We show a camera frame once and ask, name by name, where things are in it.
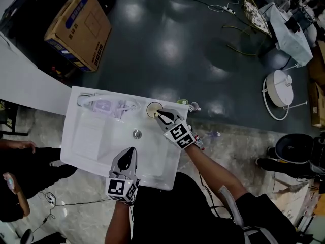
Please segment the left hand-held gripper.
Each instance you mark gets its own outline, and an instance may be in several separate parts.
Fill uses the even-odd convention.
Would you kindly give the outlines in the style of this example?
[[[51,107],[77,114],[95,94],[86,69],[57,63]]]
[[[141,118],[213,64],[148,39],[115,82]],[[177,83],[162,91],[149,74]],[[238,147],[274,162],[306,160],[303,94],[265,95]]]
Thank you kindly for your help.
[[[138,154],[134,147],[120,152],[111,165],[109,177],[106,178],[106,195],[112,200],[133,205],[136,199],[140,179],[135,175]]]

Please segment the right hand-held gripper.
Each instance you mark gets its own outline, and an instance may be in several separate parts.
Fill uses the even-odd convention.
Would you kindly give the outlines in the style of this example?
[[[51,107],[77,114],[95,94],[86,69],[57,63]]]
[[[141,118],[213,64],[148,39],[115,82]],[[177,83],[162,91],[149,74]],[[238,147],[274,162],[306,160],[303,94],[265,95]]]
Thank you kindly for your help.
[[[173,145],[185,149],[195,143],[195,138],[184,118],[174,109],[163,108],[154,114],[154,118]]]

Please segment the translucent cup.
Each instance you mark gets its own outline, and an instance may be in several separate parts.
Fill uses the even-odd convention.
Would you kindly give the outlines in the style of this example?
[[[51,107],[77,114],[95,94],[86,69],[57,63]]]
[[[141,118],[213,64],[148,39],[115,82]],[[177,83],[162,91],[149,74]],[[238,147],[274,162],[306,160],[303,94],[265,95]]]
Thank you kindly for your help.
[[[163,106],[159,102],[151,102],[148,104],[146,108],[146,113],[150,118],[155,119],[155,114],[157,113],[158,110],[163,109]]]

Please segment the person's left forearm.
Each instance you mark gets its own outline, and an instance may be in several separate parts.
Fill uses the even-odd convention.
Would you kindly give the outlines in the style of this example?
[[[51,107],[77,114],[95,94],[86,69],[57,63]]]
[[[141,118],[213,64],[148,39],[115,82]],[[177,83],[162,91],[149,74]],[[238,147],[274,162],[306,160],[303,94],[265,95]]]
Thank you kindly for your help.
[[[129,206],[123,202],[116,202],[111,222],[106,232],[104,244],[129,244],[131,241],[131,227]]]

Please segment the person's right forearm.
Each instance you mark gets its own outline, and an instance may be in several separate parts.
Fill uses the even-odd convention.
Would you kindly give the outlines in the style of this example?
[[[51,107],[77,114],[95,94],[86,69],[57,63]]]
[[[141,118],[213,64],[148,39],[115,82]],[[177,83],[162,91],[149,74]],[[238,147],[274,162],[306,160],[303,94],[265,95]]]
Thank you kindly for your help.
[[[234,200],[248,193],[242,183],[230,171],[207,156],[197,146],[191,144],[185,151],[210,190],[224,205],[226,205],[226,200],[219,193],[222,186],[228,189]]]

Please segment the white sink basin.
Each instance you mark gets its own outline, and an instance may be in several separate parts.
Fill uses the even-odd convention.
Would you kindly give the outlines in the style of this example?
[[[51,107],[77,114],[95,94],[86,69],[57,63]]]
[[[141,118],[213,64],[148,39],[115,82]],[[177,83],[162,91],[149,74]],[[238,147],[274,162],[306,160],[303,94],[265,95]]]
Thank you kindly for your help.
[[[117,119],[111,113],[94,112],[92,106],[81,107],[77,103],[80,95],[108,94],[132,97],[141,105],[141,109],[124,111],[121,119]],[[146,108],[151,102],[159,102],[163,108],[177,110],[187,117],[187,105],[74,86],[64,121],[61,161],[108,177],[113,159],[122,150],[134,147],[138,153],[136,176],[140,179],[140,185],[171,190],[181,151],[167,141],[157,121],[147,115]],[[142,132],[140,139],[133,137],[135,129]]]

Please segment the clear toiletry holder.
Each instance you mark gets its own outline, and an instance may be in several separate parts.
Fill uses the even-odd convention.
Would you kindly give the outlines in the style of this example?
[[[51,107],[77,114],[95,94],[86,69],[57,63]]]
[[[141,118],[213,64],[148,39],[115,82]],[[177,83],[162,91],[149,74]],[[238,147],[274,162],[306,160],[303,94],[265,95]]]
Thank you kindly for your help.
[[[113,118],[117,118],[117,119],[121,119],[122,114],[124,112],[124,109],[126,107],[126,101],[125,100],[115,100],[112,103],[112,117]]]

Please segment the person's black clothing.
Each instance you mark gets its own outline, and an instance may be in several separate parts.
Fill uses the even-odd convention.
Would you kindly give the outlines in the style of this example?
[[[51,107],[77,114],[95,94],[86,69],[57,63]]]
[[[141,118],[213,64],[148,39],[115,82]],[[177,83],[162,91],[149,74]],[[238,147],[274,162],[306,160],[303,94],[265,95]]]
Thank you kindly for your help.
[[[245,226],[267,229],[278,244],[296,244],[290,220],[266,194],[236,201]],[[131,244],[244,244],[242,228],[215,216],[197,183],[177,173],[170,191],[140,186],[133,207]]]

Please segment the round white side table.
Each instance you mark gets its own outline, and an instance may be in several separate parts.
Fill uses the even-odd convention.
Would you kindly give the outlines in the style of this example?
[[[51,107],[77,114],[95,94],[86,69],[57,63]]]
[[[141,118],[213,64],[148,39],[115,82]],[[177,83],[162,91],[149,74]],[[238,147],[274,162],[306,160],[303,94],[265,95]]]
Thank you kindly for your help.
[[[293,83],[292,86],[287,87],[284,83],[284,80],[288,74],[285,71],[290,70],[291,68],[285,70],[275,70],[274,72],[270,73],[264,80],[262,84],[262,96],[265,108],[268,114],[276,121],[283,121],[288,116],[289,110],[304,106],[308,104],[306,100],[303,103],[293,105],[294,99],[294,90],[293,90]],[[267,102],[266,94],[268,94],[269,98],[273,102],[275,106],[278,108],[282,108],[285,111],[285,114],[282,118],[276,117]]]

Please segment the long white power strip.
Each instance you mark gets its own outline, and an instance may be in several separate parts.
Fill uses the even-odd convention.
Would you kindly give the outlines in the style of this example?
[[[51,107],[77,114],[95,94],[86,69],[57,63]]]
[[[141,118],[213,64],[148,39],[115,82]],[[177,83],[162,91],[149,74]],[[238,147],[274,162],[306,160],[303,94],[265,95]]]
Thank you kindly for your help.
[[[208,5],[208,9],[217,13],[223,13],[223,12],[228,12],[232,15],[235,15],[236,12],[229,7],[226,6],[220,6],[220,5]]]

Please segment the printed cardboard box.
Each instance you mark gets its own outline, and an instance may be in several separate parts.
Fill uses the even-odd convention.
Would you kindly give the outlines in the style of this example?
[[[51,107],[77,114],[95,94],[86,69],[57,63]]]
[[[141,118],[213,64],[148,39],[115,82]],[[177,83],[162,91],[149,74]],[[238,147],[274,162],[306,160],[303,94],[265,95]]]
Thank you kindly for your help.
[[[68,0],[44,41],[82,72],[95,72],[110,32],[111,24],[98,0]]]

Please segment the table with white cloth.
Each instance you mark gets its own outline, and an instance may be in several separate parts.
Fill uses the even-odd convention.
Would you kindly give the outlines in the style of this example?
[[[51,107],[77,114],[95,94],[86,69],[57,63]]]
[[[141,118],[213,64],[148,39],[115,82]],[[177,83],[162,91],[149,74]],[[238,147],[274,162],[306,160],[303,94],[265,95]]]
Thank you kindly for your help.
[[[271,2],[261,7],[259,12],[269,21],[276,39],[277,49],[291,56],[300,67],[307,65],[313,58],[307,39],[300,28],[293,32],[285,25],[289,21],[287,14],[280,12],[276,4]]]

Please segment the plain cardboard box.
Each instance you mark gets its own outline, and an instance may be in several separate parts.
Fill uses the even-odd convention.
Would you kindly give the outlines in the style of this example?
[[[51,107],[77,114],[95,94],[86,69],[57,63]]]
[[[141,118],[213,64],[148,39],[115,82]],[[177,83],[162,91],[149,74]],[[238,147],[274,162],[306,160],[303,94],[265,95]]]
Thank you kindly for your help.
[[[318,128],[325,128],[325,93],[315,82],[309,84],[308,93],[311,124]]]

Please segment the open cardboard box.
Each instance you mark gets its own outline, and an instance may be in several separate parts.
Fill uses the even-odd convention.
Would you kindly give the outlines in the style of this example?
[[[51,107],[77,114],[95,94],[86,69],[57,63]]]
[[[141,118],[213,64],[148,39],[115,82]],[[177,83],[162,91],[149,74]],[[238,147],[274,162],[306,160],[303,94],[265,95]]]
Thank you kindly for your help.
[[[311,52],[313,58],[307,64],[309,78],[325,89],[325,42],[317,40]]]

